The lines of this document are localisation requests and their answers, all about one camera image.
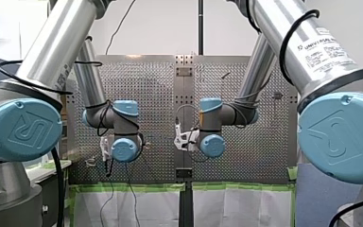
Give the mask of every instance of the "pegboard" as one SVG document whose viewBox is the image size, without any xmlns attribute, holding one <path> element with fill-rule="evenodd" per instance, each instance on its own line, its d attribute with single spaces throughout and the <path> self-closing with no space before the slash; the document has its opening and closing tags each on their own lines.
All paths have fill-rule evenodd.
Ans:
<svg viewBox="0 0 363 227">
<path fill-rule="evenodd" d="M 138 102 L 141 132 L 151 143 L 150 148 L 129 165 L 132 181 L 174 183 L 176 167 L 181 163 L 175 155 L 180 151 L 175 150 L 173 144 L 174 114 L 182 101 L 180 95 L 183 95 L 184 103 L 188 99 L 188 103 L 197 107 L 203 97 L 221 96 L 224 101 L 232 101 L 249 58 L 195 56 L 192 63 L 188 62 L 193 67 L 192 79 L 186 78 L 183 83 L 175 80 L 180 64 L 176 63 L 175 56 L 99 56 L 98 60 L 104 63 L 100 74 L 107 98 Z M 104 176 L 96 129 L 81 122 L 84 104 L 77 83 L 70 79 L 67 86 L 75 92 L 68 97 L 67 103 L 68 150 L 74 162 L 70 182 L 108 181 Z M 282 99 L 273 98 L 275 94 L 282 94 Z M 295 94 L 275 68 L 261 98 L 258 122 L 244 130 L 223 127 L 227 141 L 224 155 L 203 164 L 186 166 L 193 168 L 193 181 L 285 183 L 286 168 L 295 165 L 296 157 Z M 203 158 L 199 153 L 193 156 Z M 95 166 L 88 166 L 86 161 L 94 161 Z M 124 164 L 114 163 L 111 181 L 125 182 L 127 178 Z"/>
<path fill-rule="evenodd" d="M 99 60 L 104 63 L 99 71 L 107 98 L 138 102 L 140 132 L 150 143 L 149 149 L 146 148 L 136 162 L 128 165 L 130 178 L 137 183 L 174 183 L 173 58 L 108 56 Z M 108 181 L 103 170 L 96 129 L 86 127 L 81 122 L 84 104 L 77 86 L 72 98 L 74 100 L 68 105 L 74 106 L 69 108 L 73 110 L 69 116 L 74 117 L 73 139 L 76 142 L 74 148 L 69 148 L 74 153 L 71 155 L 74 161 L 70 172 L 71 183 Z M 125 182 L 127 179 L 125 165 L 114 162 L 111 181 Z"/>
<path fill-rule="evenodd" d="M 196 106 L 203 97 L 220 96 L 224 102 L 232 102 L 246 67 L 247 59 L 244 57 L 196 57 Z M 224 154 L 205 163 L 193 163 L 193 181 L 288 181 L 287 167 L 296 163 L 297 93 L 285 82 L 278 66 L 272 71 L 260 100 L 258 121 L 244 130 L 224 126 Z M 193 157 L 204 159 L 199 152 Z"/>
</svg>

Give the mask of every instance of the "black cable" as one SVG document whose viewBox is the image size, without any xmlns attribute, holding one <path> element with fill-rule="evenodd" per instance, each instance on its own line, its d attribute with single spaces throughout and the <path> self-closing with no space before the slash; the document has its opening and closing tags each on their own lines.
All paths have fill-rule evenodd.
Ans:
<svg viewBox="0 0 363 227">
<path fill-rule="evenodd" d="M 201 151 L 202 154 L 204 154 L 206 156 L 206 159 L 203 159 L 203 160 L 197 160 L 195 158 L 193 158 L 193 155 L 190 154 L 190 149 L 189 149 L 189 145 L 190 143 L 192 144 L 193 142 L 190 142 L 190 139 L 191 139 L 191 135 L 193 134 L 193 131 L 195 130 L 198 130 L 199 128 L 197 128 L 197 125 L 199 124 L 199 121 L 195 124 L 195 126 L 193 127 L 193 129 L 190 131 L 190 135 L 188 136 L 188 139 L 187 139 L 187 154 L 188 156 L 190 157 L 191 160 L 193 160 L 193 162 L 195 163 L 205 163 L 206 161 L 208 161 L 209 159 L 209 156 L 206 156 L 204 154 L 204 152 L 197 146 L 197 149 L 199 151 Z"/>
<path fill-rule="evenodd" d="M 311 18 L 311 17 L 320 17 L 320 11 L 317 9 L 311 9 L 307 11 L 305 14 L 303 14 L 299 19 L 297 19 L 293 25 L 291 25 L 291 28 L 286 33 L 285 37 L 283 38 L 281 50 L 279 54 L 279 65 L 281 68 L 281 72 L 285 80 L 294 86 L 293 82 L 290 79 L 290 76 L 287 73 L 286 67 L 285 67 L 285 52 L 287 51 L 288 42 L 293 36 L 294 32 L 297 30 L 297 28 L 304 22 L 305 20 Z"/>
<path fill-rule="evenodd" d="M 64 179 L 63 172 L 61 171 L 61 160 L 56 148 L 51 150 L 52 158 L 54 159 L 55 169 L 58 176 L 58 222 L 57 226 L 63 226 L 63 212 L 64 212 Z"/>
<path fill-rule="evenodd" d="M 107 47 L 107 49 L 105 51 L 105 55 L 108 55 L 109 48 L 111 48 L 111 45 L 112 45 L 112 42 L 113 42 L 113 37 L 117 34 L 117 32 L 119 32 L 120 27 L 123 25 L 123 22 L 125 21 L 126 17 L 128 16 L 128 14 L 129 14 L 129 12 L 131 10 L 131 7 L 132 7 L 132 5 L 134 5 L 134 3 L 135 3 L 135 0 L 132 0 L 132 2 L 129 5 L 128 10 L 126 11 L 125 15 L 123 16 L 122 20 L 120 21 L 119 26 L 117 26 L 116 31 L 112 34 L 111 40 L 110 40 L 110 42 L 108 44 L 108 47 Z"/>
<path fill-rule="evenodd" d="M 2 73 L 3 75 L 5 75 L 5 76 L 7 76 L 7 77 L 9 77 L 11 79 L 17 80 L 17 81 L 23 83 L 26 86 L 30 86 L 30 87 L 33 87 L 33 88 L 38 88 L 38 89 L 41 89 L 41 90 L 44 90 L 44 91 L 47 91 L 47 92 L 57 93 L 59 95 L 71 95 L 71 94 L 73 94 L 71 92 L 64 92 L 64 91 L 54 90 L 54 89 L 51 89 L 51 88 L 47 88 L 47 87 L 44 87 L 44 86 L 29 82 L 29 81 L 24 80 L 24 79 L 20 79 L 17 76 L 9 73 L 8 71 L 6 71 L 3 68 L 3 66 L 5 66 L 5 65 L 18 64 L 18 63 L 22 63 L 22 62 L 23 62 L 23 60 L 2 61 L 2 62 L 0 62 L 0 73 Z M 79 63 L 79 64 L 95 64 L 96 67 L 102 65 L 102 62 L 99 62 L 99 61 L 75 61 L 75 63 Z"/>
<path fill-rule="evenodd" d="M 135 123 L 135 122 L 133 122 L 132 120 L 130 120 L 130 119 L 128 119 L 128 118 L 126 118 L 124 115 L 122 115 L 121 113 L 119 113 L 118 111 L 116 111 L 116 110 L 113 110 L 118 116 L 120 116 L 120 118 L 122 118 L 123 120 L 125 120 L 125 121 L 127 121 L 127 122 L 129 122 L 129 123 L 131 123 L 131 125 L 133 125 L 135 128 L 137 128 L 137 130 L 140 130 L 140 126 L 137 124 L 137 123 Z"/>
<path fill-rule="evenodd" d="M 108 202 L 111 200 L 111 199 L 113 199 L 113 195 L 114 195 L 114 188 L 113 188 L 113 184 L 112 184 L 112 182 L 111 181 L 109 181 L 109 183 L 111 184 L 111 188 L 112 188 L 112 193 L 111 193 L 111 196 L 104 202 L 104 204 L 101 206 L 101 210 L 99 211 L 99 216 L 100 216 L 100 218 L 101 218 L 101 224 L 102 224 L 102 227 L 105 227 L 105 225 L 104 225 L 104 219 L 103 219 L 103 217 L 102 217 L 102 212 L 103 212 L 103 210 L 104 210 L 104 208 L 105 208 L 105 206 L 106 206 L 106 204 L 108 204 Z"/>
<path fill-rule="evenodd" d="M 250 13 L 250 0 L 246 0 L 246 11 L 247 11 L 247 18 L 249 19 L 252 28 L 254 28 L 256 32 L 261 33 L 261 29 L 255 24 L 255 21 Z"/>
<path fill-rule="evenodd" d="M 332 218 L 332 220 L 329 222 L 329 227 L 334 227 L 336 222 L 345 214 L 349 213 L 350 211 L 363 207 L 363 201 L 358 202 L 356 204 L 353 204 L 345 209 L 343 209 L 342 211 L 338 212 L 337 214 L 335 214 Z"/>
<path fill-rule="evenodd" d="M 104 120 L 105 120 L 106 114 L 108 113 L 108 110 L 110 109 L 111 106 L 112 106 L 111 101 L 107 100 L 107 107 L 99 115 L 99 124 L 98 124 L 98 127 L 96 127 L 96 135 L 98 135 L 98 136 L 103 136 L 109 130 L 107 128 L 104 130 L 104 132 L 102 132 L 102 133 L 100 132 L 101 128 L 106 128 L 106 126 L 104 124 Z"/>
<path fill-rule="evenodd" d="M 112 167 L 113 167 L 113 163 L 114 163 L 114 160 L 112 159 L 111 161 L 111 168 L 108 172 L 108 160 L 104 163 L 105 164 L 105 176 L 109 179 L 111 176 L 112 176 Z M 99 217 L 101 218 L 101 224 L 102 224 L 102 227 L 105 227 L 104 225 L 104 219 L 102 217 L 102 212 L 105 208 L 105 206 L 108 204 L 108 202 L 113 199 L 113 195 L 114 195 L 114 188 L 113 188 L 113 183 L 111 180 L 109 180 L 109 183 L 111 184 L 111 188 L 112 188 L 112 193 L 110 195 L 110 197 L 104 202 L 104 204 L 102 204 L 101 206 L 101 209 L 99 211 Z"/>
<path fill-rule="evenodd" d="M 128 164 L 125 164 L 125 169 L 126 169 L 126 174 L 128 176 L 128 184 L 129 184 L 130 190 L 132 192 L 132 195 L 134 196 L 134 216 L 135 216 L 135 219 L 137 220 L 138 227 L 140 227 L 140 220 L 137 217 L 137 196 L 135 195 L 134 190 L 132 189 L 132 186 L 131 186 L 131 178 L 129 175 Z"/>
</svg>

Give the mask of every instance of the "metal bracket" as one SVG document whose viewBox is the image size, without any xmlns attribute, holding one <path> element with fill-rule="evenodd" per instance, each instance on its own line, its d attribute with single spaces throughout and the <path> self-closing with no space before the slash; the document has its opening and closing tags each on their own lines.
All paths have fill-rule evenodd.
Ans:
<svg viewBox="0 0 363 227">
<path fill-rule="evenodd" d="M 176 168 L 176 178 L 192 178 L 192 168 Z"/>
<path fill-rule="evenodd" d="M 193 56 L 177 55 L 176 56 L 176 77 L 193 76 Z"/>
</svg>

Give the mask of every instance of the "cable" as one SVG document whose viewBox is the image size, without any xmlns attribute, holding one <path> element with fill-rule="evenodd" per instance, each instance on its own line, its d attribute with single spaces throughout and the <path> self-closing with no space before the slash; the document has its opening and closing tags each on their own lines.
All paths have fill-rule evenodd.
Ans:
<svg viewBox="0 0 363 227">
<path fill-rule="evenodd" d="M 105 176 L 109 179 L 111 176 L 112 176 L 112 167 L 113 167 L 113 162 L 114 160 L 112 159 L 111 161 L 111 168 L 110 168 L 110 171 L 108 172 L 108 160 L 105 162 Z M 113 194 L 114 194 L 114 188 L 113 188 L 113 183 L 111 180 L 109 180 L 110 184 L 111 184 L 111 188 L 112 188 L 112 193 L 110 195 L 110 197 L 104 202 L 104 204 L 101 206 L 101 210 L 99 211 L 99 216 L 101 218 L 101 224 L 102 224 L 102 227 L 105 227 L 104 225 L 104 219 L 102 217 L 102 212 L 105 208 L 105 206 L 108 204 L 108 202 L 113 199 Z"/>
<path fill-rule="evenodd" d="M 17 80 L 17 81 L 19 81 L 20 83 L 23 83 L 26 86 L 30 86 L 30 87 L 33 87 L 33 88 L 38 88 L 38 89 L 41 89 L 41 90 L 44 90 L 44 91 L 47 91 L 47 92 L 57 93 L 59 95 L 71 95 L 71 94 L 73 94 L 71 92 L 64 92 L 64 91 L 59 91 L 59 90 L 54 90 L 54 89 L 51 89 L 51 88 L 47 88 L 47 87 L 44 87 L 42 85 L 38 85 L 38 84 L 35 84 L 35 83 L 32 83 L 32 82 L 29 82 L 27 80 L 18 78 L 17 76 L 9 73 L 8 71 L 6 71 L 3 68 L 3 66 L 5 66 L 5 65 L 18 64 L 18 63 L 22 63 L 22 62 L 23 62 L 23 60 L 17 60 L 17 61 L 2 61 L 2 62 L 0 62 L 0 73 L 2 73 L 3 75 L 5 75 L 5 76 L 7 76 L 7 77 L 9 77 L 11 79 Z M 80 64 L 95 64 L 96 67 L 102 65 L 102 62 L 99 62 L 99 61 L 75 61 L 75 63 L 80 63 Z"/>
<path fill-rule="evenodd" d="M 109 183 L 111 184 L 111 188 L 112 188 L 112 193 L 111 193 L 111 196 L 104 202 L 104 204 L 101 206 L 101 210 L 99 211 L 99 216 L 101 217 L 101 224 L 102 224 L 102 227 L 105 227 L 104 225 L 104 219 L 102 217 L 102 212 L 106 206 L 106 204 L 108 204 L 108 202 L 113 199 L 113 195 L 114 195 L 114 188 L 113 188 L 113 184 L 111 181 L 109 181 Z"/>
<path fill-rule="evenodd" d="M 192 141 L 190 141 L 190 139 L 191 139 L 191 135 L 193 134 L 193 131 L 195 131 L 195 130 L 198 130 L 199 128 L 197 127 L 197 125 L 199 124 L 199 121 L 197 121 L 197 123 L 194 125 L 194 127 L 193 127 L 193 129 L 190 131 L 190 135 L 188 136 L 188 139 L 187 139 L 187 154 L 188 154 L 188 156 L 190 157 L 190 159 L 191 160 L 193 160 L 193 162 L 195 162 L 195 163 L 205 163 L 206 161 L 208 161 L 208 159 L 209 159 L 209 156 L 206 156 L 205 154 L 204 154 L 204 152 L 199 148 L 199 147 L 197 147 L 197 149 L 204 155 L 204 156 L 206 156 L 206 159 L 203 159 L 203 160 L 197 160 L 197 159 L 195 159 L 195 158 L 193 158 L 193 155 L 191 155 L 190 154 L 190 149 L 189 149 L 189 144 L 193 144 L 193 142 Z"/>
<path fill-rule="evenodd" d="M 137 226 L 140 227 L 140 220 L 137 217 L 137 196 L 135 195 L 134 190 L 132 189 L 132 186 L 131 186 L 131 178 L 129 175 L 128 164 L 125 164 L 125 168 L 126 168 L 126 174 L 128 176 L 129 187 L 132 192 L 132 195 L 134 196 L 134 216 L 135 216 L 135 219 L 137 220 Z"/>
<path fill-rule="evenodd" d="M 250 13 L 250 0 L 246 0 L 246 11 L 247 11 L 247 18 L 249 19 L 250 25 L 252 28 L 256 30 L 257 33 L 261 33 L 261 29 L 255 24 L 254 19 Z"/>
<path fill-rule="evenodd" d="M 267 81 L 258 89 L 257 92 L 251 93 L 251 94 L 249 94 L 247 96 L 236 97 L 234 99 L 234 102 L 236 102 L 238 104 L 243 104 L 243 105 L 244 104 L 247 104 L 247 105 L 249 105 L 249 104 L 258 104 L 259 101 L 244 102 L 244 101 L 239 101 L 239 99 L 247 99 L 249 97 L 258 95 L 259 93 L 261 93 L 267 87 L 267 85 L 269 84 L 269 82 L 270 82 L 270 76 L 268 77 Z"/>
<path fill-rule="evenodd" d="M 64 179 L 63 172 L 61 171 L 61 160 L 56 148 L 51 150 L 52 158 L 54 159 L 55 169 L 58 176 L 58 222 L 57 226 L 63 226 L 63 212 L 64 212 Z"/>
<path fill-rule="evenodd" d="M 181 109 L 183 109 L 184 107 L 190 107 L 190 108 L 194 109 L 194 111 L 196 111 L 196 110 L 197 110 L 197 108 L 196 108 L 195 106 L 191 105 L 191 104 L 184 104 L 184 105 L 181 105 L 181 106 L 178 108 L 178 110 L 176 111 L 176 117 L 178 117 L 178 116 L 179 116 L 179 111 L 180 111 Z"/>
<path fill-rule="evenodd" d="M 107 49 L 105 51 L 105 55 L 108 55 L 109 48 L 111 48 L 111 45 L 112 45 L 112 42 L 113 42 L 113 37 L 117 34 L 117 32 L 119 32 L 120 27 L 123 25 L 123 22 L 125 21 L 126 17 L 128 16 L 128 14 L 129 14 L 129 12 L 131 10 L 131 7 L 132 7 L 132 5 L 134 5 L 134 3 L 135 3 L 135 0 L 132 0 L 132 2 L 129 5 L 128 10 L 126 11 L 125 15 L 123 16 L 122 20 L 120 21 L 119 26 L 117 26 L 116 31 L 112 34 L 111 40 L 110 40 L 110 42 L 108 44 L 108 47 L 107 47 Z"/>
<path fill-rule="evenodd" d="M 108 110 L 110 109 L 110 107 L 112 106 L 111 101 L 107 100 L 107 104 L 108 106 L 105 108 L 105 110 L 103 110 L 101 112 L 101 114 L 99 115 L 99 124 L 98 127 L 96 127 L 96 135 L 98 136 L 103 136 L 109 129 L 105 129 L 104 132 L 100 132 L 101 127 L 102 128 L 106 128 L 105 124 L 104 124 L 104 120 L 106 118 L 106 114 L 108 113 Z"/>
<path fill-rule="evenodd" d="M 291 81 L 290 76 L 287 73 L 286 67 L 285 67 L 285 52 L 287 51 L 287 46 L 290 38 L 293 36 L 294 32 L 297 30 L 297 28 L 304 22 L 305 20 L 311 18 L 311 17 L 320 17 L 320 11 L 317 9 L 311 9 L 307 11 L 305 14 L 303 14 L 299 19 L 297 19 L 293 25 L 291 25 L 291 28 L 286 33 L 285 37 L 283 38 L 281 50 L 279 54 L 279 65 L 281 68 L 281 72 L 285 80 L 294 86 L 293 82 Z"/>
<path fill-rule="evenodd" d="M 338 212 L 337 214 L 335 214 L 332 218 L 332 220 L 329 222 L 329 227 L 334 227 L 336 222 L 345 214 L 349 213 L 350 211 L 363 207 L 363 201 L 358 202 L 356 204 L 353 204 L 349 207 L 347 207 L 346 209 L 343 209 L 342 211 Z"/>
<path fill-rule="evenodd" d="M 247 117 L 240 111 L 240 109 L 238 109 L 237 107 L 235 107 L 233 103 L 225 103 L 225 105 L 226 106 L 230 106 L 231 108 L 233 108 L 244 119 L 244 125 L 242 125 L 242 126 L 234 125 L 234 126 L 236 128 L 238 128 L 238 129 L 240 129 L 240 130 L 245 129 L 249 125 L 249 121 L 247 120 Z"/>
</svg>

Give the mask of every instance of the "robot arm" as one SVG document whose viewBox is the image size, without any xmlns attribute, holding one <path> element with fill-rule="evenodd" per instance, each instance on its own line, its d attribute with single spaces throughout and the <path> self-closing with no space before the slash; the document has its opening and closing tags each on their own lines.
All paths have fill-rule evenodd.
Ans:
<svg viewBox="0 0 363 227">
<path fill-rule="evenodd" d="M 266 83 L 278 57 L 286 80 L 301 96 L 298 138 L 308 160 L 341 181 L 363 183 L 363 68 L 320 25 L 318 12 L 306 9 L 301 0 L 232 2 L 252 17 L 261 34 L 236 101 L 225 106 L 220 98 L 201 100 L 201 151 L 221 155 L 222 125 L 242 124 L 243 115 L 245 122 L 255 122 L 256 111 L 248 107 L 256 103 L 258 87 Z M 244 96 L 249 105 L 243 107 L 238 104 Z"/>
<path fill-rule="evenodd" d="M 61 137 L 59 94 L 78 57 L 93 61 L 91 40 L 85 39 L 95 19 L 103 16 L 109 1 L 58 1 L 16 77 L 0 81 L 0 161 L 24 162 L 39 158 Z M 134 160 L 143 145 L 138 133 L 138 107 L 132 100 L 108 102 L 98 71 L 91 64 L 77 64 L 83 94 L 85 122 L 94 128 L 114 129 L 112 157 Z"/>
</svg>

